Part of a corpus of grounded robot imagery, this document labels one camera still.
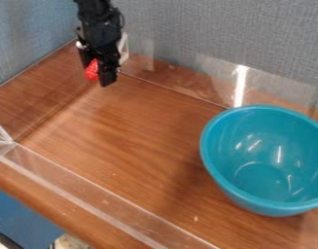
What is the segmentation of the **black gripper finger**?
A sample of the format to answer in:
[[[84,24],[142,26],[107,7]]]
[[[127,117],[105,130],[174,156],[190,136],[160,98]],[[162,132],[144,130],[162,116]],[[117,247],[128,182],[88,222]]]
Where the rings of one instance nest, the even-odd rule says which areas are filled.
[[[95,59],[95,53],[91,50],[77,50],[83,68],[87,68]]]
[[[97,60],[97,75],[99,82],[103,87],[107,87],[116,81],[119,63],[116,60]]]

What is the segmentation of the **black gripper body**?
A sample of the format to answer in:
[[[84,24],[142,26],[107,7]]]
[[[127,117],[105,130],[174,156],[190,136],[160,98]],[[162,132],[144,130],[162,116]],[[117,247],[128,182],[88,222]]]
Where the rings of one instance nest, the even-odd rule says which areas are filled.
[[[116,42],[120,39],[121,24],[119,20],[104,20],[97,23],[83,21],[76,27],[79,50],[91,50],[95,59],[120,59]]]

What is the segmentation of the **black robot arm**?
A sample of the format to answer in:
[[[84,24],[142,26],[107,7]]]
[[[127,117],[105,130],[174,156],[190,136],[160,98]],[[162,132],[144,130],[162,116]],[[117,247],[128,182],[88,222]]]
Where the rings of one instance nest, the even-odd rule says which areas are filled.
[[[72,0],[77,7],[76,48],[83,67],[97,60],[97,78],[107,87],[116,81],[124,18],[111,0]]]

